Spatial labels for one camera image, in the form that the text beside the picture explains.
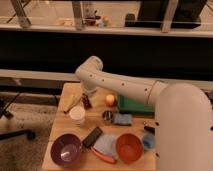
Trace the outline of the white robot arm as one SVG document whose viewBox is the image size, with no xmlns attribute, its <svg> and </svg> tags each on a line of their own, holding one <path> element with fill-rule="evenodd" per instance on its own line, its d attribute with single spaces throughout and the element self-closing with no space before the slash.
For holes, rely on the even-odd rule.
<svg viewBox="0 0 213 171">
<path fill-rule="evenodd" d="M 213 108 L 198 87 L 106 73 L 96 56 L 75 75 L 87 93 L 103 87 L 155 109 L 157 171 L 213 171 Z"/>
</svg>

